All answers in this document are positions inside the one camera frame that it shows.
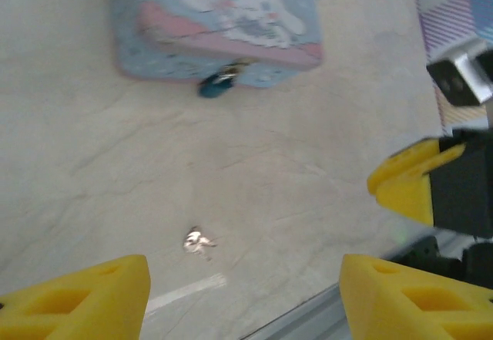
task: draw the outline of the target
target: white tape strip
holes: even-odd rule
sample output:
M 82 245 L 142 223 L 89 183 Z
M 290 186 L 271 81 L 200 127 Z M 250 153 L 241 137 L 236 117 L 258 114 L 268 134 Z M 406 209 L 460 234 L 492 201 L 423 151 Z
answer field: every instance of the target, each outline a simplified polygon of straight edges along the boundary
M 177 301 L 181 298 L 185 298 L 191 294 L 195 294 L 196 292 L 207 290 L 208 288 L 220 288 L 226 284 L 226 277 L 224 277 L 221 273 L 215 274 L 212 277 L 206 278 L 201 281 L 197 281 L 193 284 L 189 284 L 188 286 L 183 286 L 175 291 L 168 292 L 164 295 L 158 296 L 153 300 L 147 303 L 146 315 L 151 315 L 153 312 L 162 308 L 174 301 Z

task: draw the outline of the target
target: light blue tin box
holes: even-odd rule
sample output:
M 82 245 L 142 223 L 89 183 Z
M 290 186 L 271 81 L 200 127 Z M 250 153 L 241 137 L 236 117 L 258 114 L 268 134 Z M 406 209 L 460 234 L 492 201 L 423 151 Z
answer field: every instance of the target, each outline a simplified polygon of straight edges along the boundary
M 268 88 L 322 62 L 315 0 L 110 0 L 128 75 Z

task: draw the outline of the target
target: plaid cloth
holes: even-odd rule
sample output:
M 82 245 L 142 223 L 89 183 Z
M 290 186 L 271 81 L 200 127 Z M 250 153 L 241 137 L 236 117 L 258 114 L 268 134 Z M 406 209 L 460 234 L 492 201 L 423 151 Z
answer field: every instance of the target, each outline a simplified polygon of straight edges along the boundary
M 493 0 L 416 0 L 428 59 L 476 35 L 493 45 Z M 485 108 L 455 108 L 435 87 L 443 127 L 475 120 Z

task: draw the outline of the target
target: white countertop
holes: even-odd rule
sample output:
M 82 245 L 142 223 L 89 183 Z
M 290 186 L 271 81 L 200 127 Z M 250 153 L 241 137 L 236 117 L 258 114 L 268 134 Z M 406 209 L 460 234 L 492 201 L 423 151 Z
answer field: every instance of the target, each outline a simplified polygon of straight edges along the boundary
M 412 235 L 366 178 L 440 130 L 413 0 L 318 8 L 321 68 L 206 100 L 119 75 L 106 0 L 0 0 L 0 292 L 145 254 L 175 300 L 144 339 L 233 339 Z M 211 262 L 183 253 L 195 224 Z

